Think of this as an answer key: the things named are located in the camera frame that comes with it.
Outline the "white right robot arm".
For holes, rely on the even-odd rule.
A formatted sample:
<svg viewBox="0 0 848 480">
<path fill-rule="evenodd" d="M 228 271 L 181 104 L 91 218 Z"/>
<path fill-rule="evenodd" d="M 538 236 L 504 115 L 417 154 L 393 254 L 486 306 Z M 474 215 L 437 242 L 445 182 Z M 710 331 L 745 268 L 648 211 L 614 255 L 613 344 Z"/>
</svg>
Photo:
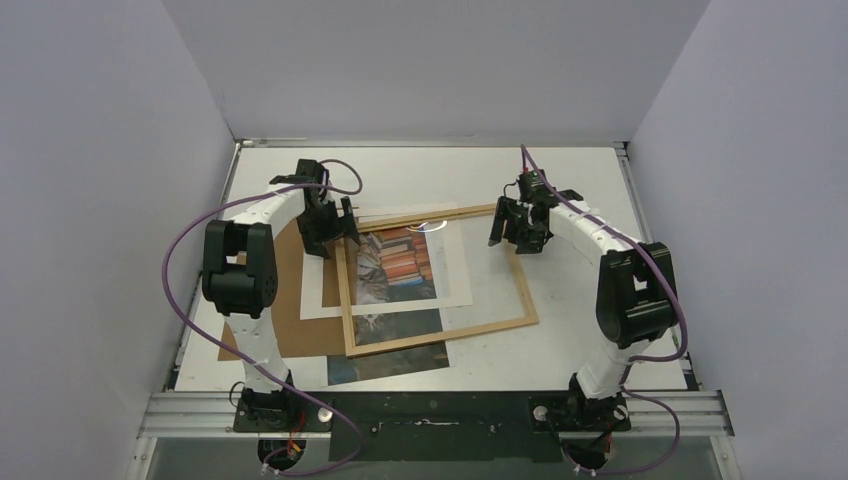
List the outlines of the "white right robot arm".
<svg viewBox="0 0 848 480">
<path fill-rule="evenodd" d="M 574 375 L 580 392 L 565 402 L 568 421 L 588 429 L 604 417 L 603 399 L 619 392 L 633 357 L 679 321 L 670 253 L 609 226 L 575 191 L 553 192 L 541 171 L 524 170 L 516 184 L 518 198 L 497 201 L 490 245 L 507 241 L 518 255 L 539 254 L 559 238 L 598 271 L 595 316 L 604 340 Z"/>
</svg>

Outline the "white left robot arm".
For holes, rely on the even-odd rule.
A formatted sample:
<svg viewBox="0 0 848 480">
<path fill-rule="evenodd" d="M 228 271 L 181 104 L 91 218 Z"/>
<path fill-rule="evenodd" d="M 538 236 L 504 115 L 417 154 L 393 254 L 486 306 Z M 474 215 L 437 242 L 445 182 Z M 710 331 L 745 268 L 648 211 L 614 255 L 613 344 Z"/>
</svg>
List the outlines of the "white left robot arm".
<svg viewBox="0 0 848 480">
<path fill-rule="evenodd" d="M 329 245 L 356 240 L 351 198 L 330 180 L 332 160 L 301 159 L 294 173 L 278 175 L 265 193 L 243 200 L 245 210 L 212 220 L 204 231 L 201 289 L 235 337 L 234 350 L 245 368 L 245 389 L 268 394 L 259 416 L 282 431 L 297 420 L 299 405 L 284 391 L 292 384 L 278 348 L 271 306 L 281 287 L 274 240 L 290 224 L 301 235 L 306 254 L 328 259 Z"/>
</svg>

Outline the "aluminium front rail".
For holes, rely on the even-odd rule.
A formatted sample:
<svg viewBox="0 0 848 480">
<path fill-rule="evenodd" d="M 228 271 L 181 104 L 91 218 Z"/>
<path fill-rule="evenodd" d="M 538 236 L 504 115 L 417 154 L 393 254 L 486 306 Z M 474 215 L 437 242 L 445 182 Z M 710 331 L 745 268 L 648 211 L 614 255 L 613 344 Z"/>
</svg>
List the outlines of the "aluminium front rail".
<svg viewBox="0 0 848 480">
<path fill-rule="evenodd" d="M 543 433 L 548 423 L 576 435 L 565 395 L 555 391 L 320 392 L 318 398 L 347 415 L 366 434 L 390 426 L 481 427 L 489 432 Z M 734 429 L 719 391 L 647 391 L 626 401 L 628 436 L 731 436 Z M 168 392 L 151 396 L 142 438 L 327 438 L 343 427 L 334 413 L 306 403 L 304 421 L 271 426 L 225 392 Z"/>
</svg>

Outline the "white mat board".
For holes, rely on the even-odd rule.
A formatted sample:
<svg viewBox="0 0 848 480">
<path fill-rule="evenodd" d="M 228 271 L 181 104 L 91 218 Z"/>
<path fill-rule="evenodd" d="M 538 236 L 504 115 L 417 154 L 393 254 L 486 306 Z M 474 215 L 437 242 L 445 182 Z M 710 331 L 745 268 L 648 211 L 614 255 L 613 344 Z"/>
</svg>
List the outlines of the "white mat board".
<svg viewBox="0 0 848 480">
<path fill-rule="evenodd" d="M 387 208 L 365 208 L 356 212 L 365 214 L 365 221 L 383 220 L 391 216 L 403 216 L 422 213 L 425 210 L 434 210 L 435 206 L 447 206 L 448 204 L 423 205 L 418 207 L 403 207 L 392 211 Z M 429 252 L 431 271 L 437 289 L 435 300 L 402 302 L 400 304 L 355 306 L 353 303 L 353 314 L 386 313 L 402 306 L 410 310 L 453 308 L 473 305 L 471 285 L 465 255 L 462 229 L 459 220 L 436 221 L 412 225 L 411 227 L 400 227 L 411 231 L 420 232 L 425 235 Z M 347 243 L 346 259 L 350 246 Z M 319 307 L 320 293 L 307 293 L 307 286 L 317 286 L 323 279 L 322 267 L 317 260 L 306 260 L 304 257 L 302 293 L 301 293 L 301 319 L 326 318 L 339 315 L 339 307 Z"/>
</svg>

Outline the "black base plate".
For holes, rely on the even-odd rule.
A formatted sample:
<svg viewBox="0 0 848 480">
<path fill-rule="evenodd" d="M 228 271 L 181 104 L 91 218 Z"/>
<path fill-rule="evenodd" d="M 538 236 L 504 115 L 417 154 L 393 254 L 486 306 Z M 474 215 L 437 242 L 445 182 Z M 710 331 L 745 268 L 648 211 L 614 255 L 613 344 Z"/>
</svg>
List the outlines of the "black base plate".
<svg viewBox="0 0 848 480">
<path fill-rule="evenodd" d="M 257 451 L 275 468 L 303 465 L 325 450 L 331 462 L 557 462 L 606 453 L 631 428 L 621 395 L 586 400 L 569 391 L 247 393 L 235 401 L 233 431 L 257 433 Z"/>
</svg>

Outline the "colourful photo print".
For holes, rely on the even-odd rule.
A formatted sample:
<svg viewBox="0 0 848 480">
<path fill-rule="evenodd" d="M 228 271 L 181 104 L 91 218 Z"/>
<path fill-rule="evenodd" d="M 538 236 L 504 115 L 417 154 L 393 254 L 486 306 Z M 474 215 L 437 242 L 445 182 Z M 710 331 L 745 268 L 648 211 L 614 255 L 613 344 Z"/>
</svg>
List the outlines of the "colourful photo print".
<svg viewBox="0 0 848 480">
<path fill-rule="evenodd" d="M 431 271 L 425 235 L 405 228 L 373 231 L 350 246 L 348 273 L 355 306 L 400 304 L 435 300 L 437 289 Z M 443 330 L 438 309 L 410 310 L 399 306 L 391 312 L 365 313 L 353 317 L 354 341 L 371 345 Z M 443 342 L 326 360 L 330 386 L 448 368 Z"/>
</svg>

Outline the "wooden picture frame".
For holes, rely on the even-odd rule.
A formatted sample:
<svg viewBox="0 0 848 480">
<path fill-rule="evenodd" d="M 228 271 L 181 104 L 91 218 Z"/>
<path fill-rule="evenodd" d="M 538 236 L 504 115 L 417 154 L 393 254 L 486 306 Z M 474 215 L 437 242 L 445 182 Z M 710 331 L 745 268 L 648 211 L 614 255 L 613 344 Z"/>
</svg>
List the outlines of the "wooden picture frame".
<svg viewBox="0 0 848 480">
<path fill-rule="evenodd" d="M 495 210 L 496 206 L 494 204 L 468 206 L 412 215 L 404 215 L 391 219 L 362 221 L 358 223 L 357 227 L 360 233 L 366 233 L 372 231 L 389 230 L 400 227 L 410 227 L 412 225 L 428 222 L 452 221 L 481 216 L 493 216 Z M 344 336 L 345 355 L 347 357 L 358 357 L 362 355 L 371 355 L 400 349 L 418 347 L 422 345 L 429 345 L 449 340 L 464 339 L 515 328 L 537 325 L 539 323 L 538 313 L 533 302 L 532 294 L 527 283 L 527 279 L 524 274 L 521 262 L 515 253 L 513 253 L 511 250 L 508 250 L 507 259 L 509 261 L 509 266 L 511 268 L 513 279 L 515 281 L 515 286 L 519 294 L 519 300 L 521 302 L 522 309 L 524 312 L 524 315 L 522 317 L 501 320 L 485 325 L 470 326 L 455 330 L 441 331 L 418 335 L 414 337 L 383 341 L 369 345 L 357 345 L 355 342 L 355 322 L 348 280 L 346 243 L 344 240 L 336 241 L 335 254 L 339 296 L 341 303 L 341 324 Z"/>
</svg>

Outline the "brown cardboard backing board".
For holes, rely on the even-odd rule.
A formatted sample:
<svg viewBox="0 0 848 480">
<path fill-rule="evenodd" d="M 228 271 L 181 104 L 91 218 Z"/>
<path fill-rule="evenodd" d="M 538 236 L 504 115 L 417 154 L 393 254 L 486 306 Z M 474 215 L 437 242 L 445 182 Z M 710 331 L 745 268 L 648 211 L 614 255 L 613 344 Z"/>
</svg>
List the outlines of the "brown cardboard backing board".
<svg viewBox="0 0 848 480">
<path fill-rule="evenodd" d="M 275 238 L 279 288 L 270 307 L 278 350 L 283 358 L 334 356 L 346 353 L 342 318 L 301 319 L 304 257 L 317 260 L 323 279 L 307 286 L 307 293 L 320 293 L 319 307 L 339 307 L 339 282 L 335 259 L 305 255 L 297 222 L 290 222 Z"/>
</svg>

